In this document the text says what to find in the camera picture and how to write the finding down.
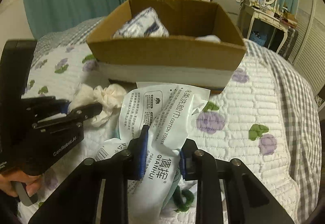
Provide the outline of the person's left hand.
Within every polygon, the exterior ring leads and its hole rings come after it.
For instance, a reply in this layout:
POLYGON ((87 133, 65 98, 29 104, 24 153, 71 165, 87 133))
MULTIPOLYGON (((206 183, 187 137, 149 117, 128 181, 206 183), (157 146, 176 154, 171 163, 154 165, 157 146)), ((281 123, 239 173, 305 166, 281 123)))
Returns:
POLYGON ((7 195, 11 197, 17 197, 18 194, 15 188, 12 186, 12 182, 20 182, 26 185, 26 192, 28 196, 33 196, 42 185, 42 175, 29 176, 21 170, 9 170, 1 173, 0 176, 0 188, 7 195))

